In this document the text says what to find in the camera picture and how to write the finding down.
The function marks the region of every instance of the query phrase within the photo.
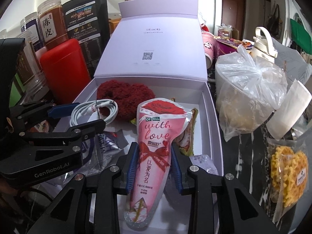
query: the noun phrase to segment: pink candy wrapper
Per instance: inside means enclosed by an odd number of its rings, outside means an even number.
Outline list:
[[[130,226],[142,228],[152,219],[166,184],[171,143],[185,130],[191,116],[191,111],[165,98],[148,100],[138,106],[139,160],[124,214]]]

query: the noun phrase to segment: box lid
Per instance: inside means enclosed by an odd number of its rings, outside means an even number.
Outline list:
[[[94,77],[207,81],[198,0],[131,0],[119,7],[122,20]]]

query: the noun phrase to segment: wooden door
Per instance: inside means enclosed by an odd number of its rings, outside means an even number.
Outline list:
[[[222,0],[222,23],[230,25],[239,31],[243,38],[246,0]]]

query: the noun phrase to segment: coiled charging cable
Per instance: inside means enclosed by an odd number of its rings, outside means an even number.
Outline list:
[[[83,115],[92,114],[97,111],[100,107],[107,107],[110,111],[110,114],[108,117],[104,119],[106,122],[106,125],[113,122],[113,120],[116,118],[118,113],[118,105],[115,101],[111,99],[101,99],[97,101],[89,101],[82,103],[80,105],[77,105],[75,109],[71,113],[71,121],[70,126],[77,126],[78,125],[78,119]]]

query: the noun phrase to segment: dark red plush item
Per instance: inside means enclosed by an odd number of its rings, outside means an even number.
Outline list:
[[[138,105],[146,100],[155,98],[154,92],[146,85],[141,83],[119,82],[110,80],[102,83],[97,90],[96,99],[112,99],[118,105],[117,119],[130,121],[136,118]],[[106,107],[99,109],[104,116],[109,115],[109,110]]]

